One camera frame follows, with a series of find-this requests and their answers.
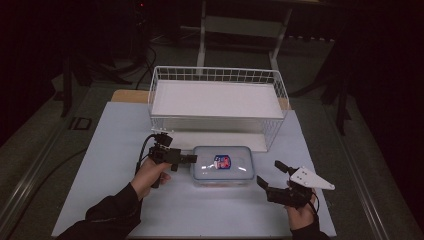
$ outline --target dark background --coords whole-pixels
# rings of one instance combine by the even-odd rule
[[[176,27],[179,25],[200,24],[200,1],[153,2],[146,2],[151,8],[142,17],[155,21],[171,38],[178,37]],[[75,42],[80,43],[77,48],[85,49],[96,61],[110,63],[113,54],[127,51],[119,43],[125,39],[116,36],[131,38],[135,31],[132,24],[140,21],[132,15],[130,7],[125,8],[131,6],[131,1],[121,1],[116,8],[122,9],[120,14],[111,15],[105,14],[105,8],[100,9],[99,3],[104,7],[111,1],[3,3],[0,10],[0,145],[53,96],[50,81],[62,72],[64,38],[69,37],[66,33],[71,33]],[[276,7],[260,12],[257,5],[244,1],[243,11],[239,11],[238,4],[241,3],[225,9],[217,4],[211,9],[222,15],[231,11],[241,17],[244,14],[258,18],[280,17]],[[305,41],[310,37],[336,40],[326,67],[330,73],[337,73],[339,80],[349,76],[349,92],[355,96],[407,204],[424,229],[424,181],[421,179],[424,3],[418,0],[366,3],[334,0],[324,5],[297,6],[287,35],[302,36]],[[350,15],[352,7],[359,9],[353,12],[355,15]],[[109,26],[109,32],[102,27],[105,25]]]

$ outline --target hand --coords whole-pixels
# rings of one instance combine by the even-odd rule
[[[163,172],[170,166],[170,163],[161,163],[156,165],[156,163],[150,158],[147,158],[144,161],[137,174],[131,181],[131,186],[137,193],[138,200],[141,200],[142,198],[149,195],[150,186],[152,186],[159,177],[161,184],[165,184],[168,180],[171,179],[171,176]]]
[[[311,203],[312,205],[315,202],[315,195],[312,194]],[[289,206],[284,206],[287,210],[287,215],[289,216],[289,226],[291,230],[297,230],[308,225],[311,225],[314,222],[314,210],[309,204],[306,204],[301,208],[294,208]]]

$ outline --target wooden edge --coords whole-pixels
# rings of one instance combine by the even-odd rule
[[[130,102],[130,103],[147,103],[149,91],[143,90],[116,90],[112,95],[112,102]],[[291,110],[287,98],[278,98],[280,108],[283,110]]]

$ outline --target label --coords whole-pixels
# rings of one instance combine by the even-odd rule
[[[231,158],[228,155],[215,155],[213,164],[216,169],[230,169]]]

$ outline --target black device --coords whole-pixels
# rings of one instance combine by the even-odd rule
[[[288,167],[280,161],[275,161],[275,167],[280,169],[284,173],[288,173],[292,176],[299,168]],[[269,187],[268,183],[260,176],[256,177],[257,184],[266,191],[268,202],[282,204],[284,206],[290,206],[294,208],[304,207],[306,204],[310,204],[314,211],[315,207],[311,203],[312,194],[315,194],[311,188],[304,187],[298,183],[289,180],[289,188],[280,189]]]
[[[155,139],[155,144],[153,147],[149,148],[149,156],[156,164],[160,163],[170,163],[171,171],[176,172],[178,170],[178,164],[184,163],[196,163],[197,155],[183,155],[181,154],[181,149],[170,148],[172,138],[168,136],[167,133],[157,133],[151,134],[144,141],[143,147],[141,149],[140,158],[137,162],[135,173],[140,169],[141,161],[145,158],[143,157],[144,148],[146,147],[147,141],[150,138]],[[160,184],[160,178],[152,185],[152,188],[158,188]]]

